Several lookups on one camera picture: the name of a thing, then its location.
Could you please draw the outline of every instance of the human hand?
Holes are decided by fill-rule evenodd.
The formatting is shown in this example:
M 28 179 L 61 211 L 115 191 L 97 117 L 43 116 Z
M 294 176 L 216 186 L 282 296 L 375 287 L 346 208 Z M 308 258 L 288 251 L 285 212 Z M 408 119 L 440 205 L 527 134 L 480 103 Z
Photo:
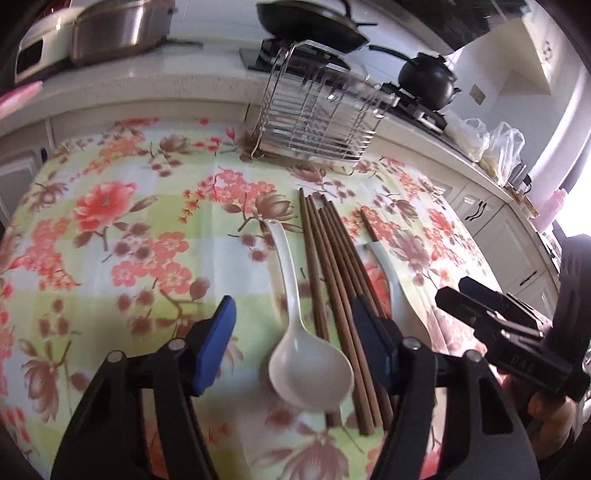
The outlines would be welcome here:
M 515 404 L 515 379 L 507 375 L 502 388 Z M 559 398 L 543 393 L 534 394 L 527 407 L 532 418 L 540 420 L 542 426 L 530 437 L 535 457 L 543 460 L 558 452 L 569 438 L 576 413 L 576 405 L 570 398 Z

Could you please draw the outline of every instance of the clear plastic bag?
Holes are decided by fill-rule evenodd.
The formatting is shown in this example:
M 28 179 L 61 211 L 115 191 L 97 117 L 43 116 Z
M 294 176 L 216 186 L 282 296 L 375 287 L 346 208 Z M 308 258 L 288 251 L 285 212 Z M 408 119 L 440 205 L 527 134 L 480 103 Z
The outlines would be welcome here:
M 478 162 L 488 148 L 490 140 L 484 122 L 479 118 L 462 120 L 452 110 L 445 112 L 445 120 L 447 122 L 445 133 L 454 139 L 469 159 Z
M 513 168 L 519 163 L 519 154 L 525 145 L 523 134 L 506 122 L 501 122 L 491 134 L 488 149 L 478 164 L 504 187 Z

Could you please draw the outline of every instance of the black kettle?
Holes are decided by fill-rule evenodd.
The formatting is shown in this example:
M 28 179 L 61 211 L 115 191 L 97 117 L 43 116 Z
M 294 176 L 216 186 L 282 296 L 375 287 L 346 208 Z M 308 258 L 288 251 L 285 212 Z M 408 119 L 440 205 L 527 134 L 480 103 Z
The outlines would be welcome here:
M 369 45 L 370 50 L 381 51 L 406 63 L 398 74 L 400 88 L 420 98 L 429 110 L 438 111 L 450 103 L 462 89 L 454 87 L 457 76 L 445 65 L 445 58 L 418 53 L 415 58 L 391 48 Z

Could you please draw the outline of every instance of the spoon handle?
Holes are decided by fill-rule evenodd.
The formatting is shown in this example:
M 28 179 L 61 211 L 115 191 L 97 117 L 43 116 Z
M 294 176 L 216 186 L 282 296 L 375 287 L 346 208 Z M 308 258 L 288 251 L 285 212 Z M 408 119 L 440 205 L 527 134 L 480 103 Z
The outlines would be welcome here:
M 287 299 L 287 316 L 289 318 L 289 328 L 295 326 L 303 327 L 300 310 L 300 293 L 297 287 L 296 268 L 293 257 L 291 256 L 290 244 L 287 242 L 287 236 L 281 222 L 278 220 L 264 220 L 271 232 L 277 255 L 279 256 L 279 265 L 283 284 L 285 287 L 285 297 Z

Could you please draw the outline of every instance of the dish rack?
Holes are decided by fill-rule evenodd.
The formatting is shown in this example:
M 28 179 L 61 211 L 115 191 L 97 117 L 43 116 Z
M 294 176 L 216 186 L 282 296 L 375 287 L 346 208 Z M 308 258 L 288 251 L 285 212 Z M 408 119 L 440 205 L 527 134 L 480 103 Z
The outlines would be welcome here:
M 318 61 L 310 51 L 328 61 Z M 279 51 L 251 135 L 256 138 L 252 157 L 260 150 L 355 168 L 385 111 L 399 99 L 381 92 L 368 75 L 359 77 L 330 62 L 341 55 L 309 40 Z

